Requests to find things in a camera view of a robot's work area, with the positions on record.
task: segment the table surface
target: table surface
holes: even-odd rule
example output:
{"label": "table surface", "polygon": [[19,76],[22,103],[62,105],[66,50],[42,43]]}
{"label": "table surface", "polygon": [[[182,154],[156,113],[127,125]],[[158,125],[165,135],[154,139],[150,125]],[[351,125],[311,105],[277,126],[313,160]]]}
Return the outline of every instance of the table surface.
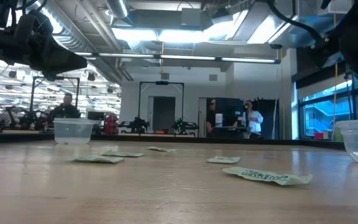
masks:
{"label": "table surface", "polygon": [[[110,149],[145,156],[120,164],[70,162]],[[236,165],[206,162],[214,156],[241,160]],[[231,166],[314,177],[308,185],[282,187],[221,171]],[[0,144],[0,223],[357,222],[358,164],[344,151],[113,141]]]}

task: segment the man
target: man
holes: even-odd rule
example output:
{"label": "man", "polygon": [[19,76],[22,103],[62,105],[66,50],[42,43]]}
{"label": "man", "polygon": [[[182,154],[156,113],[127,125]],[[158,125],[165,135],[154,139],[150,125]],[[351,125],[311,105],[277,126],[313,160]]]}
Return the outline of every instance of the man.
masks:
{"label": "man", "polygon": [[211,100],[208,104],[208,111],[206,113],[206,130],[207,136],[210,136],[215,127],[215,100]]}
{"label": "man", "polygon": [[[248,112],[248,120],[249,120],[249,124],[248,127],[251,128],[251,132],[252,133],[260,133],[262,130],[260,128],[260,124],[264,121],[264,117],[258,112],[258,111],[254,111],[253,108],[253,104],[250,100],[246,101],[246,110]],[[246,123],[246,112],[243,113],[242,115],[242,120],[243,123]]]}
{"label": "man", "polygon": [[80,112],[71,104],[73,95],[66,93],[63,103],[51,112],[53,118],[80,118]]}

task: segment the crumpled paper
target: crumpled paper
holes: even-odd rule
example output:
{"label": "crumpled paper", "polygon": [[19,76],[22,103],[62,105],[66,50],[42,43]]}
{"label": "crumpled paper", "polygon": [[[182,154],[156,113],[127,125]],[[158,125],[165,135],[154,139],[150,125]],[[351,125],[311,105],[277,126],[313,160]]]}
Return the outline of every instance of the crumpled paper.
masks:
{"label": "crumpled paper", "polygon": [[150,146],[150,147],[146,147],[146,149],[148,150],[155,150],[155,151],[159,151],[159,152],[176,152],[176,149],[164,149],[162,147],[155,147],[155,146]]}
{"label": "crumpled paper", "polygon": [[102,156],[121,156],[121,157],[140,157],[144,153],[133,153],[133,152],[117,152],[113,150],[106,151],[101,154]]}
{"label": "crumpled paper", "polygon": [[103,162],[103,163],[118,163],[124,161],[120,157],[105,157],[105,156],[81,156],[73,159],[73,162]]}
{"label": "crumpled paper", "polygon": [[226,172],[228,174],[238,175],[245,179],[276,182],[280,185],[308,184],[313,178],[313,175],[311,174],[307,176],[298,177],[297,175],[293,174],[280,175],[270,171],[253,170],[242,167],[230,167],[222,170],[223,172]]}
{"label": "crumpled paper", "polygon": [[240,157],[215,156],[215,158],[208,159],[207,161],[214,162],[214,163],[233,164],[240,161]]}

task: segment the ceiling duct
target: ceiling duct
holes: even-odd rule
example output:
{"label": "ceiling duct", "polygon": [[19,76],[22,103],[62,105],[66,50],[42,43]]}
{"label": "ceiling duct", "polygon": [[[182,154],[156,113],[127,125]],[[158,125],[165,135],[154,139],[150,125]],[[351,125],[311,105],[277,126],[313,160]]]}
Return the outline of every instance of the ceiling duct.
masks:
{"label": "ceiling duct", "polygon": [[[38,6],[33,4],[28,9],[37,8]],[[59,25],[63,27],[61,33],[54,34],[53,37],[68,50],[71,50],[72,52],[97,52],[96,48],[54,1],[48,1],[42,10],[42,13],[46,15],[49,14],[49,18],[54,18],[59,22]],[[105,59],[97,58],[92,61],[92,64],[97,68],[98,73],[100,73],[107,81],[118,84],[121,83],[122,77]]]}
{"label": "ceiling duct", "polygon": [[129,14],[127,0],[106,0],[106,4],[114,18],[123,19]]}

